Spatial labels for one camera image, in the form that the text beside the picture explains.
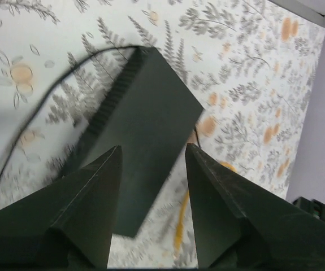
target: floral wallpaper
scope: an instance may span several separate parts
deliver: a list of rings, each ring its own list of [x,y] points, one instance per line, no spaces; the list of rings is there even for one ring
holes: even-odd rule
[[[267,0],[0,0],[0,164],[80,59],[155,46],[205,108],[202,148],[284,198],[324,34]],[[130,54],[92,57],[55,88],[7,166],[0,209],[53,181]],[[183,154],[138,236],[113,236],[109,267],[197,266]]]

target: orange flower pattern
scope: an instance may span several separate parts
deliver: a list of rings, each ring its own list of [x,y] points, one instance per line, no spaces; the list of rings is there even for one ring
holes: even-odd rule
[[[1,86],[14,86],[14,109],[19,108],[20,100],[27,103],[27,98],[33,94],[32,69],[22,62],[23,57],[17,56],[11,60],[0,49],[0,60],[7,68],[1,68],[3,76],[0,76]]]
[[[221,101],[220,101],[220,107],[221,107],[222,109],[225,109],[225,108],[226,108],[226,105],[227,105],[227,99],[224,97],[224,98],[222,98]]]
[[[155,12],[155,11],[145,11],[145,10],[142,10],[142,12],[147,16],[150,23],[157,26],[157,24],[158,24],[158,14],[157,14],[157,12]]]
[[[291,27],[292,20],[290,18],[285,18],[283,21],[283,25],[281,26],[281,40],[288,41],[291,37]]]
[[[273,135],[277,135],[279,133],[280,125],[275,124],[274,129],[273,129]]]
[[[279,64],[279,62],[276,62],[275,63],[275,66],[274,66],[275,73],[278,73],[279,72],[279,69],[280,69],[280,64]]]
[[[209,96],[209,105],[211,106],[216,105],[217,100],[218,100],[218,95],[216,94],[216,92],[211,93]]]
[[[283,175],[283,173],[284,173],[284,169],[285,169],[284,164],[283,164],[283,165],[280,165],[280,167],[279,167],[279,169],[278,169],[278,172],[277,172],[277,174],[276,174],[276,176],[277,176],[278,178],[280,178],[280,177]]]
[[[268,127],[265,130],[265,134],[264,134],[264,144],[269,144],[269,142],[271,141],[273,135],[273,129],[271,127]]]
[[[295,20],[294,23],[292,24],[292,30],[291,30],[292,37],[296,37],[298,35],[298,30],[299,30],[299,22]]]
[[[192,56],[192,59],[194,60],[194,62],[199,62],[200,60],[202,60],[202,53],[199,52],[195,46],[192,46],[192,49],[194,50],[194,54]]]
[[[29,162],[40,161],[40,156],[38,154],[28,150],[32,143],[35,143],[38,139],[45,139],[40,129],[27,129],[18,141],[17,148],[23,152]]]
[[[216,128],[216,119],[213,116],[207,117],[200,125],[199,125],[201,133],[206,137],[211,137]]]
[[[275,117],[280,117],[281,114],[281,108],[278,108],[275,112]]]

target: power adapter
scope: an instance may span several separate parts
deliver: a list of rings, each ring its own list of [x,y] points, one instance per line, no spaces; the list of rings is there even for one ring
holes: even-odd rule
[[[139,47],[115,80],[61,174],[76,171],[121,145],[122,180],[114,233],[134,237],[202,110],[158,50]]]

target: black object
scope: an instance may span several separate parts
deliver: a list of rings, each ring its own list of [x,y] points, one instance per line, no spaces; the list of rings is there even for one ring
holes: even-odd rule
[[[0,210],[0,268],[106,268],[121,147]]]
[[[325,222],[325,204],[318,200],[308,200],[302,196],[297,198],[293,205]]]
[[[199,268],[325,270],[325,223],[220,165],[185,153]]]
[[[121,145],[124,164],[114,233],[134,237],[201,112],[157,49],[136,49],[62,174]]]

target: black cable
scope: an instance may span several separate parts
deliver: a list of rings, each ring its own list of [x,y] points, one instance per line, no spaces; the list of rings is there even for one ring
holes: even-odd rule
[[[100,54],[100,53],[105,53],[107,51],[111,51],[111,50],[120,50],[120,49],[131,49],[131,48],[138,48],[140,46],[138,45],[130,45],[130,46],[124,46],[124,47],[111,47],[111,48],[106,48],[106,49],[102,49],[99,51],[96,51],[90,55],[88,55],[86,58],[84,58],[83,60],[81,60],[79,63],[77,63],[73,68],[69,69],[68,71],[66,71],[59,79],[56,80],[55,83],[52,84],[52,86],[48,89],[48,91],[45,93],[45,95],[43,96],[43,98],[40,100],[39,104],[35,107],[34,111],[31,113],[31,115],[25,120],[25,123],[23,125],[21,125],[21,128],[19,129],[19,131],[16,134],[16,137],[14,138],[14,140],[11,141],[11,148],[8,152],[6,161],[0,171],[0,181],[1,178],[4,174],[5,168],[10,160],[10,157],[16,147],[16,145],[18,144],[18,141],[21,137],[21,135],[24,133],[24,131],[27,129],[27,127],[29,126],[29,124],[33,121],[33,119],[36,117],[36,115],[39,113],[40,109],[43,107],[43,105],[45,104],[45,102],[47,101],[47,99],[49,98],[50,94],[53,92],[53,90],[55,89],[55,87],[57,87],[60,83],[62,83],[62,81],[64,79],[66,79],[70,74],[74,73],[75,70],[77,70],[80,66],[82,66],[85,62],[87,62],[89,59],[91,59],[92,57],[95,57],[96,55]]]
[[[198,133],[197,133],[197,128],[196,128],[196,126],[195,126],[195,128],[194,128],[194,131],[195,131],[195,135],[196,135],[197,145],[198,145],[198,147],[199,147],[200,149],[202,149],[202,148],[201,148],[201,144],[200,144],[200,140],[198,139]]]

